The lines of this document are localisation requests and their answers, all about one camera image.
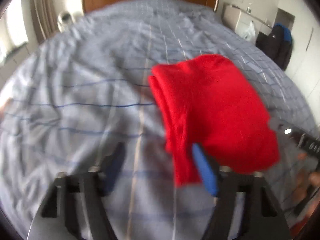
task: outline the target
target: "blue checkered duvet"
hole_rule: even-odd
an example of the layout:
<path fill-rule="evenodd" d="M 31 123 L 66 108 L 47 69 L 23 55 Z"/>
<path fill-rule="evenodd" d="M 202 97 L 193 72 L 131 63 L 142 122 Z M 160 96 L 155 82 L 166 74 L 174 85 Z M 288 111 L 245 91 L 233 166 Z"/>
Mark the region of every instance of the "blue checkered duvet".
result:
<path fill-rule="evenodd" d="M 231 59 L 271 116 L 316 135 L 310 109 L 293 82 L 252 44 L 225 28 L 212 10 L 179 0 L 122 2 L 84 17 L 41 45 L 1 93 L 12 97 L 1 123 L 0 200 L 22 237 L 59 171 L 85 171 L 127 144 L 115 191 L 104 199 L 119 239 L 200 239 L 213 212 L 201 185 L 176 189 L 164 127 L 147 77 L 158 64 L 201 54 Z M 296 161 L 279 138 L 281 162 L 266 178 L 290 208 Z M 237 199 L 241 204 L 241 195 Z M 234 215 L 230 239 L 236 236 Z M 286 213 L 289 224 L 297 219 Z M 90 233 L 83 226 L 83 235 Z"/>

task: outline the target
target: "red towel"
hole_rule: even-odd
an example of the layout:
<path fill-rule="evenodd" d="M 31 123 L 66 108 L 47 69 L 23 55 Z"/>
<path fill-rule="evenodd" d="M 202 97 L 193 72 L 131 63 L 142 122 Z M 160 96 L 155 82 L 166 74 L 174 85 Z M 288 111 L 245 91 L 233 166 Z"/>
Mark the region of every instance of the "red towel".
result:
<path fill-rule="evenodd" d="M 152 74 L 149 83 L 163 116 L 177 186 L 200 181 L 192 143 L 239 173 L 261 171 L 279 160 L 269 113 L 230 60 L 203 55 L 157 65 Z"/>

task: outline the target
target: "bolt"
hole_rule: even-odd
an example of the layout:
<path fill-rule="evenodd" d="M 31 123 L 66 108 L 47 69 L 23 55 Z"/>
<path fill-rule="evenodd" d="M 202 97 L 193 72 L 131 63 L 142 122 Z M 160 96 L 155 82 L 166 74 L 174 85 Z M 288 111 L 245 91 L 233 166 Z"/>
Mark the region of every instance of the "bolt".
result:
<path fill-rule="evenodd" d="M 64 178 L 66 177 L 68 174 L 65 171 L 59 171 L 57 174 L 57 178 Z"/>
<path fill-rule="evenodd" d="M 100 166 L 91 166 L 88 171 L 89 172 L 98 172 L 98 171 L 100 171 Z"/>
<path fill-rule="evenodd" d="M 231 168 L 228 166 L 220 166 L 219 171 L 223 171 L 223 172 L 231 172 Z"/>
<path fill-rule="evenodd" d="M 256 171 L 253 173 L 253 175 L 257 178 L 262 178 L 263 177 L 263 173 L 261 171 Z"/>

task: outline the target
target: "plastic bag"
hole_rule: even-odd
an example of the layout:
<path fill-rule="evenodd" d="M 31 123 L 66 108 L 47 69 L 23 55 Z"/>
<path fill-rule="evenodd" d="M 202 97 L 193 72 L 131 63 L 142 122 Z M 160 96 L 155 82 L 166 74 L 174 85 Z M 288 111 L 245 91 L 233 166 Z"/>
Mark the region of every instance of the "plastic bag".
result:
<path fill-rule="evenodd" d="M 256 31 L 254 29 L 254 24 L 253 21 L 250 22 L 249 27 L 247 28 L 247 30 L 241 35 L 241 37 L 243 39 L 245 39 L 246 41 L 254 41 L 256 38 Z"/>

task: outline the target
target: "beige curtain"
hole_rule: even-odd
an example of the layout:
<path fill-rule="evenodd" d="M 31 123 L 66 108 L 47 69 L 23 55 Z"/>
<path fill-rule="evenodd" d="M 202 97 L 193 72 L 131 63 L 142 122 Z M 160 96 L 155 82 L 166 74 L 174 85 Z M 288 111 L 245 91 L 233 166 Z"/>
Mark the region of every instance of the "beige curtain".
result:
<path fill-rule="evenodd" d="M 57 15 L 54 11 L 53 0 L 31 0 L 31 14 L 35 24 L 39 44 L 58 31 Z"/>

